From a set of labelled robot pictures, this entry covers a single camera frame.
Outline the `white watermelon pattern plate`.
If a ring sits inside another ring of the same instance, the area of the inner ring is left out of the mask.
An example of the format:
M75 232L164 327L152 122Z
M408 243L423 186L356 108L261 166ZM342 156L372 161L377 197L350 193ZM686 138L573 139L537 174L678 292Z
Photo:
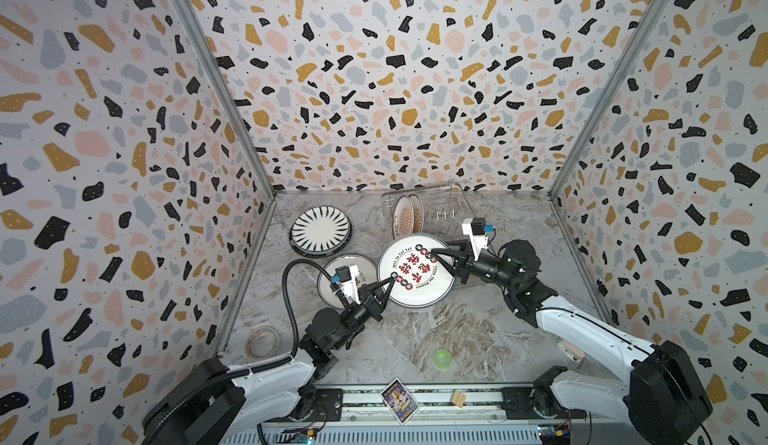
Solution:
M396 276L390 299L407 308L436 304L452 289L451 268L429 259L431 249L445 249L446 242L429 234L410 234L390 243L377 263L378 279Z

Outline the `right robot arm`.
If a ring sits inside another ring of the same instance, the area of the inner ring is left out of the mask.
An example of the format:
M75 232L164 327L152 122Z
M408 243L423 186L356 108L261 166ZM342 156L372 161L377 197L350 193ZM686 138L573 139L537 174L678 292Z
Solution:
M635 337L579 309L538 279L541 261L529 242L512 240L498 255L423 245L417 250L455 278L476 276L498 286L515 317L611 371L607 379L551 367L535 380L529 398L540 417L583 410L633 426L650 444L688 444L711 415L712 404L682 347Z

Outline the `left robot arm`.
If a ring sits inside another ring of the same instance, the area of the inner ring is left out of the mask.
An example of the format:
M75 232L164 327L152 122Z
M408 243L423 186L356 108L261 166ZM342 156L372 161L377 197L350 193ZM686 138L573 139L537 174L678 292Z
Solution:
M302 418L312 408L315 383L351 347L370 319L382 319L395 279L358 289L360 301L344 311L317 312L297 350L240 367L213 357L177 384L142 421L145 444L217 444L269 420Z

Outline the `blue leaf pattern plate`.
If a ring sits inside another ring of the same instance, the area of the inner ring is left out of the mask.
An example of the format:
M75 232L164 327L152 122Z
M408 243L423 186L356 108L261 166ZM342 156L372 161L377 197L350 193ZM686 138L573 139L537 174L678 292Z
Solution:
M321 205L303 212L293 223L289 242L300 255L330 256L343 249L352 236L352 223L339 208Z

